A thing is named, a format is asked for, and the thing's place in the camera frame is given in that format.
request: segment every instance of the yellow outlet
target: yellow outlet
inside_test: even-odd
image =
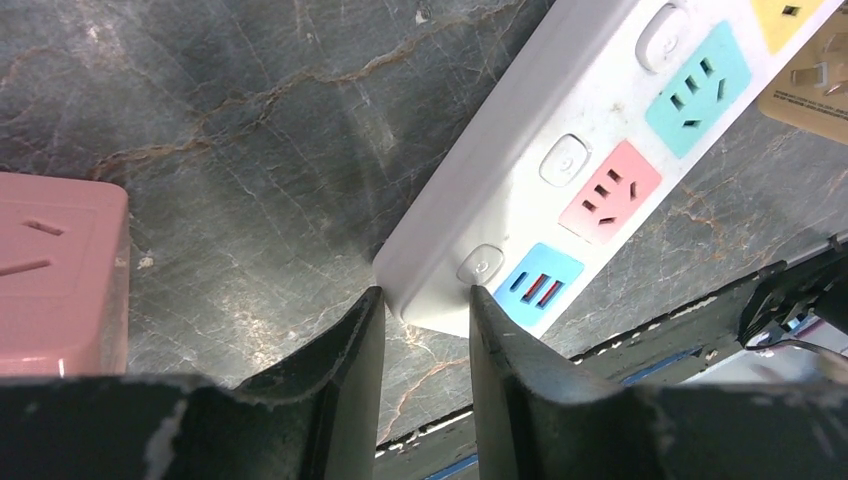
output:
[[[777,53],[824,0],[751,0],[769,51]]]

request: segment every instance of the gray marble table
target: gray marble table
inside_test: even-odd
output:
[[[323,331],[545,0],[6,0],[0,170],[131,195],[131,372],[225,385]],[[848,227],[848,147],[749,109],[546,336],[565,354]],[[379,440],[470,399],[389,319]]]

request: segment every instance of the outlet slot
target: outlet slot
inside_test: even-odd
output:
[[[648,125],[683,158],[751,83],[730,24],[717,25],[645,112]]]
[[[27,220],[23,223],[25,227],[32,228],[34,230],[38,230],[39,232],[44,232],[48,235],[53,235],[54,237],[58,237],[65,233],[64,230],[56,227],[51,227],[50,225],[46,225],[42,222],[37,222],[35,220]]]
[[[554,308],[557,299],[582,271],[582,263],[537,243],[498,287],[494,297],[513,321],[532,328]]]
[[[769,52],[774,54],[782,50],[822,3],[824,0],[751,0]]]
[[[50,260],[36,260],[34,262],[20,263],[18,265],[12,265],[11,267],[0,268],[0,277],[29,272],[32,270],[38,270],[39,268],[45,268],[49,266]]]
[[[560,214],[559,224],[590,243],[604,244],[661,181],[659,172],[633,145],[621,142]]]

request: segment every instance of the power button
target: power button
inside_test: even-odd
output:
[[[572,134],[557,140],[542,160],[539,175],[555,187],[564,187],[589,160],[589,149]]]

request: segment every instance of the brown cardboard package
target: brown cardboard package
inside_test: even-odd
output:
[[[848,2],[760,94],[765,115],[848,144]]]

